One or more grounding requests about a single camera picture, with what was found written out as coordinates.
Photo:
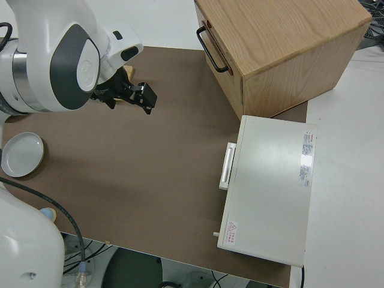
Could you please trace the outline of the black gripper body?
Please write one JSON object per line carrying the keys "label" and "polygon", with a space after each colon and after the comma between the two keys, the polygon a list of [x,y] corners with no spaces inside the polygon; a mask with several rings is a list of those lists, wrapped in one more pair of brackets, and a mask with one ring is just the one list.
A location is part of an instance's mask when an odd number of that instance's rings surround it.
{"label": "black gripper body", "polygon": [[116,101],[123,100],[133,105],[140,105],[139,97],[135,95],[136,92],[130,88],[131,86],[135,87],[130,82],[125,68],[122,67],[109,80],[98,84],[90,99],[104,103],[104,100],[114,98]]}

